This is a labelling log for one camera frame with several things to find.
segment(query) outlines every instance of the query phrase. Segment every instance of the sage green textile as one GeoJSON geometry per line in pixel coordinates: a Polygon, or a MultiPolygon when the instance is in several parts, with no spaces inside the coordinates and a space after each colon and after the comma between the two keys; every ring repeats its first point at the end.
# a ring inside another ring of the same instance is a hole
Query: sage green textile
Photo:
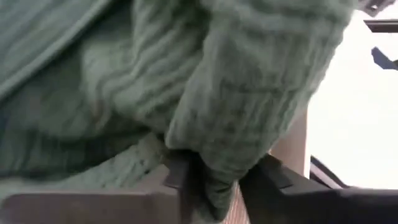
{"type": "Polygon", "coordinates": [[[168,149],[201,155],[201,215],[224,219],[233,182],[317,89],[353,7],[354,0],[2,0],[0,177],[23,181],[0,182],[0,195],[28,182],[129,187],[160,161],[155,149],[136,149],[155,132],[168,149]]]}

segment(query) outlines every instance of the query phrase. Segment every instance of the dark gray plastic part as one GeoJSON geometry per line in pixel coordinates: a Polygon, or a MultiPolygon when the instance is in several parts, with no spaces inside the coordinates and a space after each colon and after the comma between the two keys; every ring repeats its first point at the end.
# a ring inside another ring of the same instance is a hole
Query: dark gray plastic part
{"type": "Polygon", "coordinates": [[[252,224],[398,223],[398,190],[331,189],[272,156],[239,183],[252,224]]]}
{"type": "Polygon", "coordinates": [[[1,224],[190,223],[194,175],[190,154],[172,154],[133,189],[35,192],[7,198],[1,224]]]}

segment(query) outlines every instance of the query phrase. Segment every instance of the bright sky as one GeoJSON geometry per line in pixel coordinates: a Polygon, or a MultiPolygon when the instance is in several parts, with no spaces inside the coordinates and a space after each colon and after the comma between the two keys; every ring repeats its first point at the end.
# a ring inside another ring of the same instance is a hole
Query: bright sky
{"type": "MultiPolygon", "coordinates": [[[[389,11],[380,17],[393,17],[389,11]]],[[[307,149],[349,185],[398,189],[398,72],[371,56],[382,43],[398,59],[398,38],[375,38],[365,18],[355,13],[310,103],[307,149]]]]}

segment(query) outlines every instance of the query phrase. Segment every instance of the beige panel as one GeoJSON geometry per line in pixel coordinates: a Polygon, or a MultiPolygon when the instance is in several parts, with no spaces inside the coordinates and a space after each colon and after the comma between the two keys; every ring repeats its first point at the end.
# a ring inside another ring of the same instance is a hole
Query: beige panel
{"type": "Polygon", "coordinates": [[[271,154],[288,168],[309,177],[310,153],[306,150],[307,112],[298,116],[289,132],[272,148],[271,154]]]}

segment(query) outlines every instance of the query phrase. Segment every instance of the ribbed knit fabric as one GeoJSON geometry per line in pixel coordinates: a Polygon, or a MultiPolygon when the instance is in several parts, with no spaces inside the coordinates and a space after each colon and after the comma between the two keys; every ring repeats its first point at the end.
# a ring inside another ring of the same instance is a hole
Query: ribbed knit fabric
{"type": "Polygon", "coordinates": [[[161,162],[165,150],[164,144],[153,134],[148,134],[137,144],[106,162],[62,180],[53,179],[44,182],[20,177],[2,179],[0,180],[0,202],[12,194],[38,190],[98,192],[99,190],[128,189],[161,162]]]}
{"type": "MultiPolygon", "coordinates": [[[[159,159],[129,150],[149,131],[164,133],[169,149],[196,151],[206,164],[207,199],[200,206],[206,222],[224,219],[233,182],[308,103],[354,6],[354,0],[34,2],[31,9],[17,0],[0,7],[8,12],[0,26],[15,30],[0,34],[0,97],[7,96],[0,107],[0,176],[43,184],[115,176],[122,170],[109,160],[123,156],[135,167],[123,172],[137,180],[159,159]]],[[[76,184],[103,185],[90,180],[76,184]]]]}

